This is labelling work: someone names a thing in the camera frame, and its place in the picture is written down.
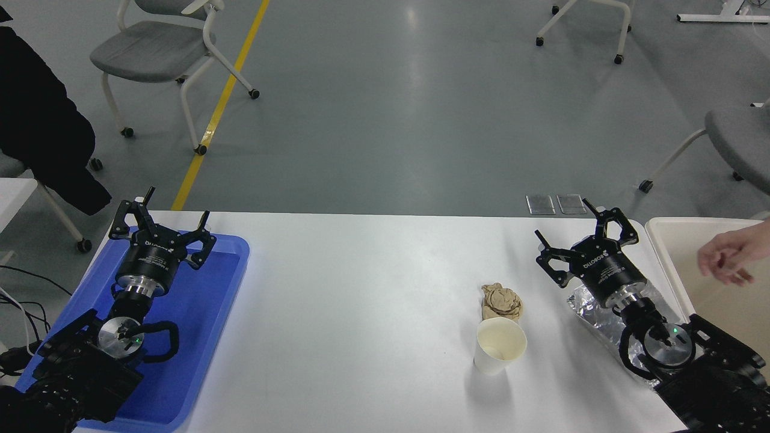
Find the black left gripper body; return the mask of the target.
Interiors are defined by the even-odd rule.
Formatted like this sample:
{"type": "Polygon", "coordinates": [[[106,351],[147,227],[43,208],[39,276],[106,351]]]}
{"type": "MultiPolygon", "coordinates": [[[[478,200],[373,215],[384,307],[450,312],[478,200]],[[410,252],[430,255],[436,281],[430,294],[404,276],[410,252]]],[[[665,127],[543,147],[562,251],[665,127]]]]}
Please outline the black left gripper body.
{"type": "Polygon", "coordinates": [[[137,230],[131,235],[129,249],[117,271],[117,282],[128,284],[149,278],[157,284],[171,284],[186,255],[186,248],[173,238],[155,238],[137,230]]]}

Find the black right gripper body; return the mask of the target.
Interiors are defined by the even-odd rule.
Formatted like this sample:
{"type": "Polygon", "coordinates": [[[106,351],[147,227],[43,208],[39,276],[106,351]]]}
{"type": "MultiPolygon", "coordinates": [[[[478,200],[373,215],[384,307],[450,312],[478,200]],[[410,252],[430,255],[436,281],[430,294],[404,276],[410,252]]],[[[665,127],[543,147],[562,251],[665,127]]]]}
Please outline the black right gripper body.
{"type": "Polygon", "coordinates": [[[623,287],[647,282],[615,239],[586,238],[572,246],[572,250],[577,258],[570,261],[570,272],[598,301],[607,301],[623,287]]]}

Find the person's hand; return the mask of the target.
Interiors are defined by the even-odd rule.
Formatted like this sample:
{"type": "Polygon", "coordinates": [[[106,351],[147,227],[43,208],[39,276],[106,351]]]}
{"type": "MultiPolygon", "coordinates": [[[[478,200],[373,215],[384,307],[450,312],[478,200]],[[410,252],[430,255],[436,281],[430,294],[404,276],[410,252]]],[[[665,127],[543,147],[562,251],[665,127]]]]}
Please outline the person's hand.
{"type": "Polygon", "coordinates": [[[754,282],[745,268],[761,257],[762,237],[755,226],[720,233],[697,252],[697,265],[704,276],[714,277],[724,285],[743,287],[754,282]]]}

